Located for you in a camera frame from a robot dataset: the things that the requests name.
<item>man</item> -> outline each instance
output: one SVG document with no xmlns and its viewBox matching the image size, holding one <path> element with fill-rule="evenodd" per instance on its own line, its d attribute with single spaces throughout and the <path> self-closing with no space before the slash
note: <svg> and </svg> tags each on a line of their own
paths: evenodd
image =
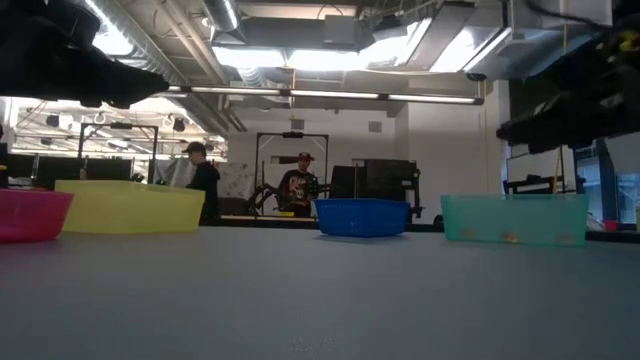
<svg viewBox="0 0 640 360">
<path fill-rule="evenodd" d="M 192 142 L 183 153 L 189 154 L 189 161 L 196 166 L 196 173 L 187 188 L 205 192 L 200 225 L 210 224 L 218 218 L 218 180 L 220 173 L 207 161 L 204 144 Z"/>
<path fill-rule="evenodd" d="M 298 154 L 298 169 L 287 171 L 278 187 L 282 198 L 281 209 L 293 212 L 295 217 L 311 216 L 313 196 L 309 193 L 309 187 L 315 180 L 315 176 L 308 172 L 311 160 L 309 153 Z"/>
</svg>

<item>baseball cap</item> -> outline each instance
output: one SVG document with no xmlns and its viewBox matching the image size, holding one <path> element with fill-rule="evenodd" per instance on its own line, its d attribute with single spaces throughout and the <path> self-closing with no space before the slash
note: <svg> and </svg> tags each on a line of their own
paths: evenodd
<svg viewBox="0 0 640 360">
<path fill-rule="evenodd" d="M 192 143 L 189 143 L 189 145 L 187 145 L 187 150 L 183 151 L 183 154 L 191 154 L 193 152 L 201 152 L 204 155 L 207 154 L 207 149 L 204 147 L 203 143 L 199 143 L 197 141 L 194 141 Z"/>
<path fill-rule="evenodd" d="M 300 154 L 298 154 L 298 159 L 304 159 L 304 160 L 309 160 L 312 161 L 313 157 L 311 157 L 311 154 L 307 153 L 307 152 L 301 152 Z"/>
</svg>

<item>blue plastic bin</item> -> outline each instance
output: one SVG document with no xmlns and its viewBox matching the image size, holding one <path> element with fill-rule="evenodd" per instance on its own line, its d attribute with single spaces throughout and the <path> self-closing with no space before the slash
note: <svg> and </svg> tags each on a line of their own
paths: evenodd
<svg viewBox="0 0 640 360">
<path fill-rule="evenodd" d="M 315 200 L 320 231 L 349 237 L 385 237 L 404 232 L 409 204 L 377 199 Z"/>
<path fill-rule="evenodd" d="M 448 240 L 584 246 L 584 195 L 442 196 Z"/>
</svg>

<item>pink plastic bin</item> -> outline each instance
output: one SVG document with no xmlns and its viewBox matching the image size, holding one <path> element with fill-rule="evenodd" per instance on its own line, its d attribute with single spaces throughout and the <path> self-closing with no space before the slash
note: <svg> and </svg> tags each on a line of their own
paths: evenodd
<svg viewBox="0 0 640 360">
<path fill-rule="evenodd" d="M 73 194 L 0 190 L 0 244 L 55 240 Z"/>
</svg>

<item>gray table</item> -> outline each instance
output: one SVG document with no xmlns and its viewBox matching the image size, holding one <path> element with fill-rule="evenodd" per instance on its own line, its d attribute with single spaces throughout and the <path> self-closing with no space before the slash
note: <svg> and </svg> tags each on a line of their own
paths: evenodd
<svg viewBox="0 0 640 360">
<path fill-rule="evenodd" d="M 0 247 L 0 359 L 640 358 L 640 246 L 317 231 Z"/>
</svg>

